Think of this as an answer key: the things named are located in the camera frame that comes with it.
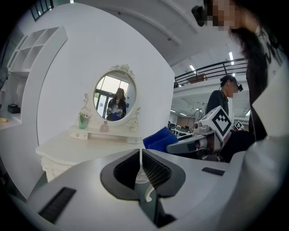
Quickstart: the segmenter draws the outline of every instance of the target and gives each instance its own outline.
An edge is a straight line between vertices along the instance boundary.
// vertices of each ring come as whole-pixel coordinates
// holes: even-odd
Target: oval mirror
[[[132,78],[114,70],[102,76],[94,91],[94,106],[108,121],[122,120],[135,103],[135,84]]]

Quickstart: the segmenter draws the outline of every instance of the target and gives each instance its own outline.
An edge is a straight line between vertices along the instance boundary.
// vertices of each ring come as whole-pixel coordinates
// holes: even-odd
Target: black railing
[[[30,9],[34,21],[37,21],[47,11],[54,8],[52,0],[38,0]]]
[[[198,68],[194,71],[187,72],[175,77],[174,88],[209,80],[214,77],[223,77],[227,74],[243,74],[246,73],[247,62],[245,59],[235,59],[220,63],[215,63],[206,67]]]

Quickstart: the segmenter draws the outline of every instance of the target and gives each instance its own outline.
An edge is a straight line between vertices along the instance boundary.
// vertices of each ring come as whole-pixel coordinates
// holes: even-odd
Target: fluorescent light
[[[229,56],[231,60],[234,60],[232,52],[229,52]]]
[[[190,66],[190,68],[191,68],[192,70],[195,70],[195,68],[194,68],[192,65]],[[196,74],[196,72],[195,72],[195,74]]]

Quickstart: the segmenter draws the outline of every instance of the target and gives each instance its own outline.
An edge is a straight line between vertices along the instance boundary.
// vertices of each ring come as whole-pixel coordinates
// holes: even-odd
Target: man wearing black cap
[[[221,90],[213,91],[211,94],[206,113],[218,106],[222,106],[227,115],[229,115],[228,97],[233,97],[233,93],[239,91],[238,82],[232,75],[225,75],[221,78],[221,88]]]

